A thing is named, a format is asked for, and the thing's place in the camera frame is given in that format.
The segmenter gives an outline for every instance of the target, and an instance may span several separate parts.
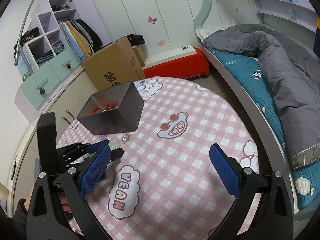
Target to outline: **round table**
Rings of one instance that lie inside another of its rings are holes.
[[[154,77],[135,82],[145,101],[139,127],[125,134],[92,135],[78,120],[57,147],[117,139],[125,150],[86,200],[114,240],[207,239],[231,207],[209,160],[218,143],[228,156],[259,172],[257,147],[234,109],[193,82]],[[248,229],[260,196],[242,226]],[[79,230],[75,220],[73,230]]]

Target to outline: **purple wardrobe door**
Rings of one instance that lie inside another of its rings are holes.
[[[104,27],[102,20],[92,0],[73,0],[80,18],[89,25],[100,37],[102,45],[106,46],[112,40]]]

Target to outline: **gray box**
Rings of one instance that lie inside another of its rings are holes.
[[[114,106],[113,110],[92,111]],[[132,81],[93,94],[77,119],[93,135],[133,132],[138,129],[144,101]]]

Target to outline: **bed frame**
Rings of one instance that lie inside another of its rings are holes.
[[[297,193],[293,184],[291,167],[269,123],[244,88],[238,83],[228,69],[226,69],[225,66],[206,47],[204,47],[200,41],[199,48],[204,56],[221,74],[247,112],[267,152],[272,170],[281,172],[288,190],[291,208],[293,211],[293,220],[299,221],[310,219],[319,206],[320,196],[315,198],[305,208],[300,210],[298,209]]]

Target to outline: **floor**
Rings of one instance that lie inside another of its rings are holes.
[[[210,65],[210,74],[206,78],[194,78],[191,79],[192,82],[205,87],[215,94],[223,97],[237,112],[239,117],[241,118],[242,122],[246,126],[248,132],[252,136],[253,140],[255,141],[257,148],[258,148],[258,156],[259,156],[259,167],[260,167],[260,174],[264,175],[271,175],[272,168],[267,157],[267,153],[263,147],[263,144],[260,140],[260,137],[252,124],[248,114],[244,110],[243,106],[241,105],[240,101],[233,93],[231,88],[219,74],[219,72]],[[294,231],[294,238],[303,230],[309,220],[302,220],[302,221],[295,221],[293,222],[293,231]]]

